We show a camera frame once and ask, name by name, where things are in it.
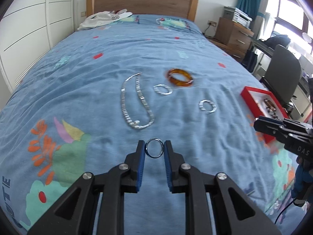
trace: necklace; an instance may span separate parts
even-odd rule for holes
[[[123,115],[124,115],[124,118],[126,120],[126,123],[132,127],[133,129],[137,129],[137,130],[141,130],[141,129],[144,129],[144,128],[147,128],[148,126],[152,125],[153,122],[154,122],[154,115],[149,107],[149,105],[147,104],[142,92],[141,92],[141,89],[140,89],[140,83],[139,83],[139,77],[140,77],[140,74],[141,73],[137,73],[137,74],[134,74],[132,76],[130,76],[129,78],[127,78],[123,85],[122,85],[122,89],[121,89],[121,105],[122,105],[122,112],[123,112]],[[126,83],[127,81],[129,81],[131,78],[133,77],[136,77],[136,92],[137,92],[137,95],[141,101],[141,103],[143,104],[143,107],[145,108],[146,112],[148,113],[148,116],[150,118],[150,121],[149,123],[147,123],[146,125],[139,125],[140,121],[139,120],[136,120],[136,121],[132,121],[127,110],[126,110],[126,106],[125,106],[125,87],[126,87]]]

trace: blue gripper pad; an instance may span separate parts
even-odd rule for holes
[[[137,191],[139,192],[139,189],[141,187],[141,182],[142,182],[142,175],[143,175],[143,168],[145,164],[145,144],[142,144],[142,148],[140,151],[140,158],[139,158],[139,163],[138,163],[138,171],[137,171]]]
[[[167,144],[164,144],[164,163],[165,163],[165,170],[166,170],[166,178],[167,178],[167,185],[172,192],[173,189],[173,182],[172,182],[172,167],[170,163],[170,157],[167,149]]]

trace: gloved hand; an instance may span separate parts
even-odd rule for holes
[[[299,164],[295,172],[295,182],[292,186],[291,197],[296,198],[294,204],[302,207],[306,201],[313,203],[313,163],[298,157]]]

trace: wooden nightstand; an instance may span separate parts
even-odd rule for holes
[[[254,33],[244,26],[226,18],[220,18],[213,39],[214,45],[220,47],[238,62],[242,62],[250,46]]]

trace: chair backrest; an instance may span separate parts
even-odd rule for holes
[[[290,102],[301,77],[299,60],[287,48],[277,45],[264,78],[285,103]]]

